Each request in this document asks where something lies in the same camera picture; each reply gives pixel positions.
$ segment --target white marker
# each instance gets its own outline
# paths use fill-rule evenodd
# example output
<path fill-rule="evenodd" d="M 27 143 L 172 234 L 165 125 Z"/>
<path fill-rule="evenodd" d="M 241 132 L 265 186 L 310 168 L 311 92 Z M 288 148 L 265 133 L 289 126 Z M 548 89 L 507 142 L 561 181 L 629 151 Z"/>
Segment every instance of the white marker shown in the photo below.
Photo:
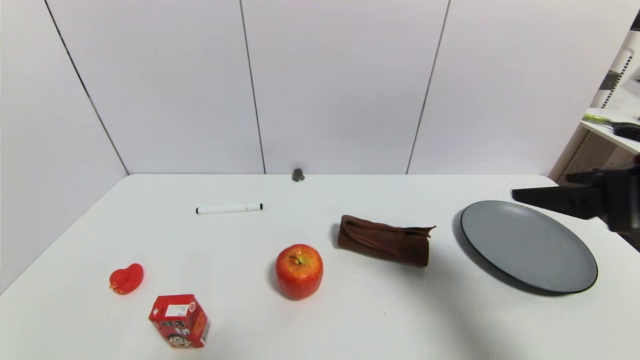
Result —
<path fill-rule="evenodd" d="M 219 206 L 200 206 L 196 208 L 196 214 L 220 214 L 220 213 L 239 213 L 242 211 L 262 210 L 260 204 L 242 204 L 242 205 L 219 205 Z"/>

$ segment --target gray plate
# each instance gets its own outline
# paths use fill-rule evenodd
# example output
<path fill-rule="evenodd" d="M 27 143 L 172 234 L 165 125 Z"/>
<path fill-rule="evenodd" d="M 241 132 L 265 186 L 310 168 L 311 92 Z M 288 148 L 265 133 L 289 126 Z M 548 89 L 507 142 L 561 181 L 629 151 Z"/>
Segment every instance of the gray plate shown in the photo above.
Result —
<path fill-rule="evenodd" d="M 535 288 L 577 293 L 590 288 L 598 277 L 596 261 L 582 240 L 531 208 L 481 201 L 467 207 L 460 222 L 480 255 Z"/>

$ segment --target white wall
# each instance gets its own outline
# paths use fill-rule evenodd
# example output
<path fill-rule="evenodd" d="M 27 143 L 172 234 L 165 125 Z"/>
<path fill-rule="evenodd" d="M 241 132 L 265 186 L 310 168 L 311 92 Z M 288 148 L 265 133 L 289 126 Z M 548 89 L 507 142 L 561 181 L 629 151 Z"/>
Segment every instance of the white wall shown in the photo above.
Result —
<path fill-rule="evenodd" d="M 637 0 L 452 0 L 410 174 L 548 175 Z"/>
<path fill-rule="evenodd" d="M 0 292 L 126 175 L 44 1 L 2 6 Z"/>
<path fill-rule="evenodd" d="M 243 0 L 267 173 L 404 174 L 447 0 Z"/>
<path fill-rule="evenodd" d="M 238 0 L 49 0 L 130 173 L 262 173 Z"/>

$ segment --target white table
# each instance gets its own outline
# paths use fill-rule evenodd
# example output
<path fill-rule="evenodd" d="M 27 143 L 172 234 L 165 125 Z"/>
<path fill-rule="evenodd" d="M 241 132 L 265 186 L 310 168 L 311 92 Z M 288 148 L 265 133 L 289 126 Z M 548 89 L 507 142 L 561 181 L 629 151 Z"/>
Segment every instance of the white table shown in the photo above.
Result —
<path fill-rule="evenodd" d="M 631 122 L 633 124 L 640 125 L 640 121 L 638 121 L 638 116 L 640 116 L 640 113 L 631 113 L 628 111 L 598 109 L 598 108 L 590 108 L 589 110 L 587 110 L 587 113 L 607 117 L 609 118 L 609 120 L 613 122 Z M 616 145 L 631 152 L 633 155 L 640 154 L 640 142 L 637 142 L 635 140 L 631 140 L 628 138 L 623 138 L 621 136 L 613 135 L 613 129 L 611 129 L 609 126 L 593 124 L 591 122 L 586 122 L 586 121 L 580 121 L 580 124 L 585 129 L 593 131 L 594 133 L 602 136 L 608 141 L 615 143 Z"/>
<path fill-rule="evenodd" d="M 481 270 L 452 223 L 538 176 L 135 175 L 82 216 L 0 297 L 0 359 L 637 359 L 640 256 L 599 220 L 542 211 L 599 267 L 584 293 L 542 297 Z M 263 202 L 264 211 L 196 215 Z M 426 269 L 336 249 L 340 216 L 437 225 Z M 270 278 L 293 243 L 324 260 L 318 292 L 283 298 Z M 135 292 L 108 288 L 140 262 Z M 201 350 L 174 350 L 147 320 L 158 295 L 194 293 L 211 321 Z"/>

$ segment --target plate rim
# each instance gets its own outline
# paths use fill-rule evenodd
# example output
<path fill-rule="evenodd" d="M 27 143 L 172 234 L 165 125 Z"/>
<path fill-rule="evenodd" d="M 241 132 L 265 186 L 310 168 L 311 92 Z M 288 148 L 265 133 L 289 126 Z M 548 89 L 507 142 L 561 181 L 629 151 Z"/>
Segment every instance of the plate rim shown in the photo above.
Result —
<path fill-rule="evenodd" d="M 584 245 L 584 247 L 587 249 L 587 251 L 589 252 L 589 255 L 591 255 L 591 258 L 593 259 L 593 262 L 595 264 L 596 267 L 596 275 L 593 278 L 593 282 L 591 282 L 591 284 L 589 284 L 589 286 L 585 287 L 582 290 L 577 290 L 577 291 L 561 291 L 561 290 L 550 290 L 547 288 L 542 288 L 541 286 L 535 285 L 535 284 L 531 284 L 530 282 L 527 282 L 525 280 L 519 279 L 517 277 L 515 277 L 514 275 L 506 272 L 505 270 L 503 270 L 501 267 L 497 266 L 496 264 L 494 264 L 491 260 L 489 260 L 482 252 L 480 252 L 480 250 L 478 250 L 476 248 L 476 246 L 474 245 L 474 243 L 469 239 L 469 236 L 467 235 L 467 232 L 465 231 L 465 226 L 462 224 L 462 221 L 465 217 L 465 212 L 473 205 L 476 204 L 480 204 L 483 202 L 504 202 L 506 204 L 509 204 L 510 206 L 518 206 L 521 208 L 525 208 L 531 211 L 534 211 L 540 215 L 542 215 L 543 217 L 546 217 L 548 219 L 551 219 L 551 221 L 554 221 L 556 223 L 558 223 L 560 226 L 564 227 L 565 229 L 567 229 L 570 233 L 572 233 L 578 240 L 580 240 L 582 242 L 582 244 Z M 503 201 L 503 200 L 482 200 L 482 201 L 477 201 L 474 202 L 471 205 L 468 205 L 466 208 L 464 208 L 464 210 L 462 210 L 462 213 L 460 214 L 460 228 L 462 229 L 462 233 L 465 235 L 465 239 L 467 240 L 467 242 L 469 242 L 469 244 L 471 245 L 471 247 L 478 253 L 480 254 L 480 256 L 482 256 L 483 259 L 485 259 L 487 262 L 489 262 L 489 264 L 491 264 L 491 266 L 493 266 L 494 268 L 498 269 L 499 271 L 501 271 L 503 274 L 506 274 L 507 276 L 509 276 L 510 278 L 521 282 L 522 284 L 526 284 L 528 286 L 531 286 L 532 288 L 538 289 L 538 290 L 543 290 L 543 291 L 548 291 L 550 293 L 556 293 L 556 294 L 576 294 L 576 293 L 582 293 L 583 291 L 587 291 L 589 289 L 591 289 L 593 287 L 593 285 L 596 283 L 596 281 L 598 280 L 598 276 L 600 275 L 600 269 L 598 268 L 598 262 L 596 261 L 596 257 L 593 255 L 593 253 L 591 252 L 591 249 L 589 249 L 589 247 L 587 246 L 587 244 L 584 243 L 584 241 L 582 241 L 582 239 L 577 236 L 573 231 L 571 231 L 571 229 L 569 229 L 568 227 L 564 226 L 564 224 L 562 224 L 561 222 L 557 221 L 556 219 L 548 216 L 547 214 L 543 214 L 542 212 L 533 209 L 533 208 L 529 208 L 527 206 L 523 206 L 520 204 L 517 204 L 515 202 L 510 202 L 510 201 Z"/>

